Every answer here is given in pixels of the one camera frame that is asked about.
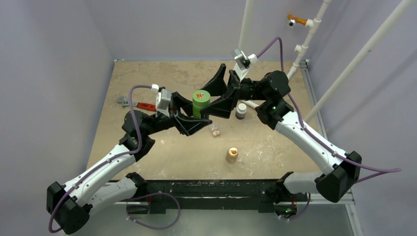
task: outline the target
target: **white wall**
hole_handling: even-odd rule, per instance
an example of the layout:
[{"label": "white wall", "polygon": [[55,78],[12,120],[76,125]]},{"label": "white wall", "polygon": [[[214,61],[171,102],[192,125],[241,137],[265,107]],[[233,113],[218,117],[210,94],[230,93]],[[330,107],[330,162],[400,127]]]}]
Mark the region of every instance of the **white wall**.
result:
[{"label": "white wall", "polygon": [[0,2],[0,235],[47,235],[46,189],[85,169],[113,69],[81,0]]},{"label": "white wall", "polygon": [[[400,0],[350,1],[310,57],[320,98]],[[328,137],[363,163],[401,167],[353,187],[366,235],[417,235],[417,4],[322,109]],[[361,171],[361,176],[370,174]]]},{"label": "white wall", "polygon": [[[231,60],[245,8],[244,0],[85,2],[113,57],[136,60]],[[303,43],[308,31],[304,26],[289,28],[287,15],[314,18],[321,4],[321,0],[257,0],[243,50],[258,53],[278,35],[287,45],[285,60],[295,59],[294,47]],[[277,60],[278,50],[274,45],[262,58]]]}]

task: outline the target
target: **green cylinder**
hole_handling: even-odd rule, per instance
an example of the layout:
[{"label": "green cylinder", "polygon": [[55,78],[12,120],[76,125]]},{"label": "green cylinder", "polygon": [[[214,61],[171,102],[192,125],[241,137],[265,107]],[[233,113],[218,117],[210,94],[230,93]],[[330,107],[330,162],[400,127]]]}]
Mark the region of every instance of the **green cylinder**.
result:
[{"label": "green cylinder", "polygon": [[193,117],[201,118],[200,110],[208,104],[210,104],[210,93],[205,90],[195,91],[193,93]]}]

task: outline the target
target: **camera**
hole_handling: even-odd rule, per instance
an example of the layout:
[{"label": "camera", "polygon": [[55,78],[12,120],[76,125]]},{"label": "camera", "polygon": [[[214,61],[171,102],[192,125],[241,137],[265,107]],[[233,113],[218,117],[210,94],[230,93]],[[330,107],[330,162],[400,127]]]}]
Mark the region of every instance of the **camera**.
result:
[{"label": "camera", "polygon": [[290,28],[294,27],[295,25],[296,25],[296,21],[295,21],[294,19],[290,19],[290,20],[288,21],[288,26],[289,26]]}]

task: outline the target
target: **white robot arm segment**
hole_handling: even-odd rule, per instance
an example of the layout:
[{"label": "white robot arm segment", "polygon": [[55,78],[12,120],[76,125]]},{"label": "white robot arm segment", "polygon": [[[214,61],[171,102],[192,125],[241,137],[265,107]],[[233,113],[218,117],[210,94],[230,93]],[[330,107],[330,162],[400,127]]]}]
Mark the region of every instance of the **white robot arm segment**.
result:
[{"label": "white robot arm segment", "polygon": [[[68,191],[75,183],[81,179],[85,174],[87,174],[91,169],[94,169],[102,162],[108,161],[111,157],[116,154],[129,151],[124,145],[116,145],[103,159],[98,161],[88,170],[84,171],[81,175],[73,178],[70,181],[65,183],[65,191]],[[92,173],[86,180],[81,183],[78,188],[74,189],[70,193],[70,197],[76,197],[76,203],[80,206],[85,205],[91,197],[96,193],[102,186],[104,186],[109,180],[111,180],[115,175],[120,171],[124,170],[126,167],[131,166],[135,163],[135,157],[133,155],[123,155],[112,162],[102,166],[97,171]]]},{"label": "white robot arm segment", "polygon": [[[285,137],[293,141],[301,150],[303,150],[315,163],[319,166],[323,174],[327,175],[334,170],[334,165],[338,166],[342,162],[339,158],[333,156],[319,143],[313,140],[302,129],[303,127],[298,122],[298,114],[296,112],[288,112],[283,121],[276,124],[275,130],[283,134]],[[306,128],[310,130],[316,137],[324,142],[329,147],[332,147],[339,154],[345,154],[346,151],[331,144],[328,140],[323,138],[313,128],[311,128],[306,122],[304,123]]]},{"label": "white robot arm segment", "polygon": [[284,186],[292,194],[319,193],[314,180],[321,175],[321,172],[292,173],[285,179]]},{"label": "white robot arm segment", "polygon": [[87,204],[92,205],[92,209],[89,212],[90,216],[95,215],[102,209],[105,209],[116,202],[132,198],[137,189],[135,183],[126,177],[118,182],[108,183],[105,186],[102,186],[87,201]]}]

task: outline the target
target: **white pipe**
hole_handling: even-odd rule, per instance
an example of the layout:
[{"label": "white pipe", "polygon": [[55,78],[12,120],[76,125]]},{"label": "white pipe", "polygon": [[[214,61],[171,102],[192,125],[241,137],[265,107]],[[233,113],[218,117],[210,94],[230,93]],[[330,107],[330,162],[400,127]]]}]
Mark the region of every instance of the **white pipe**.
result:
[{"label": "white pipe", "polygon": [[353,58],[353,60],[349,63],[345,70],[339,75],[339,77],[334,81],[330,88],[325,92],[323,97],[320,98],[317,104],[311,109],[310,113],[308,113],[308,115],[304,119],[306,122],[309,122],[317,114],[317,112],[319,112],[319,110],[324,106],[324,104],[329,100],[329,98],[334,94],[334,92],[343,84],[343,82],[363,61],[363,59],[373,50],[373,48],[388,34],[388,32],[400,20],[404,12],[410,9],[411,5],[415,3],[415,1],[416,0],[402,0],[400,2],[400,4],[393,10],[393,12],[382,23],[382,25],[378,28],[374,35],[359,51],[355,58]]},{"label": "white pipe", "polygon": [[243,100],[241,100],[240,102],[248,105],[249,107],[251,107],[253,109],[255,109],[258,106],[258,104],[254,103],[252,101],[243,101]]},{"label": "white pipe", "polygon": [[238,48],[243,51],[243,43],[247,39],[249,32],[250,19],[252,18],[254,0],[246,0],[245,12],[243,13],[242,28],[240,29]]},{"label": "white pipe", "polygon": [[[320,22],[322,21],[322,17],[327,9],[327,6],[331,3],[332,0],[323,0],[323,4],[320,7],[319,12],[317,13],[316,18],[314,18],[314,24],[313,27],[310,28],[310,30],[308,31],[308,35],[304,41],[304,43],[301,46],[301,51],[298,53],[297,59],[294,61],[293,66],[291,66],[290,71],[287,73],[287,77],[288,79],[290,79],[292,77],[292,75],[297,71],[297,67],[299,66],[299,62],[302,59],[302,57],[304,56],[305,52],[308,49],[308,44],[311,41],[311,38],[313,37],[314,33],[317,31]],[[243,38],[244,35],[246,34],[246,28],[249,25],[247,22],[247,17],[245,17],[245,15],[247,14],[247,11],[249,11],[249,17],[251,15],[251,11],[252,11],[252,7],[253,7],[253,2],[251,0],[247,0],[246,1],[246,6],[245,6],[245,13],[243,15],[243,23],[242,23],[242,30],[240,31],[240,38],[239,38],[239,48],[241,49],[241,44],[243,43]],[[242,103],[248,105],[249,107],[255,109],[258,104],[252,102],[252,101],[241,101]]]},{"label": "white pipe", "polygon": [[296,60],[294,61],[293,65],[291,66],[291,69],[287,73],[288,79],[290,79],[294,73],[297,71],[297,68],[299,66],[300,60],[303,58],[305,53],[308,49],[308,44],[310,44],[311,39],[313,38],[313,35],[316,33],[317,29],[320,26],[320,23],[322,21],[322,17],[326,12],[326,9],[328,5],[331,3],[332,0],[323,0],[322,6],[319,9],[319,12],[317,13],[316,18],[314,18],[313,27],[310,28],[308,31],[308,35],[304,40],[304,43],[301,46],[301,51],[298,53]]}]

